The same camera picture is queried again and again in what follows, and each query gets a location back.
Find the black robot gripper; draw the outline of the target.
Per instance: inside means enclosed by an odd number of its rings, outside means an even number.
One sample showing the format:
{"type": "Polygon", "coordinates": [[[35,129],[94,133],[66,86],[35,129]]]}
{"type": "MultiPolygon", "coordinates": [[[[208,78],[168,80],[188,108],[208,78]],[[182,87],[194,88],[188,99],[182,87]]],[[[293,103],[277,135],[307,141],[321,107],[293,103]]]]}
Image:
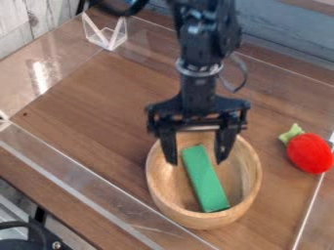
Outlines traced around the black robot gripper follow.
{"type": "Polygon", "coordinates": [[[236,136],[247,126],[249,102],[216,93],[217,81],[235,93],[244,87],[247,78],[233,88],[220,76],[220,71],[220,68],[208,71],[180,68],[180,92],[170,99],[145,107],[146,131],[158,137],[165,161],[172,165],[177,164],[178,131],[197,131],[205,126],[216,130],[213,153],[216,163],[220,163],[228,158],[236,136]]]}

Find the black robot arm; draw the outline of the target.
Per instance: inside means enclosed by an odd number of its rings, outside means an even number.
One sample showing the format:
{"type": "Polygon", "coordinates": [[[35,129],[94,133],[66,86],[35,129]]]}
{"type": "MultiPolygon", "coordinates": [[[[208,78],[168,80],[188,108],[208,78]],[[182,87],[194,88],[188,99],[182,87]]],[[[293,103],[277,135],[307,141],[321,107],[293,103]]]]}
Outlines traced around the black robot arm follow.
{"type": "Polygon", "coordinates": [[[165,0],[180,56],[176,69],[180,91],[170,99],[145,107],[146,130],[154,134],[165,161],[177,163],[176,134],[212,130],[215,160],[228,156],[237,134],[247,126],[251,104],[216,94],[223,60],[233,57],[241,42],[235,0],[165,0]]]}

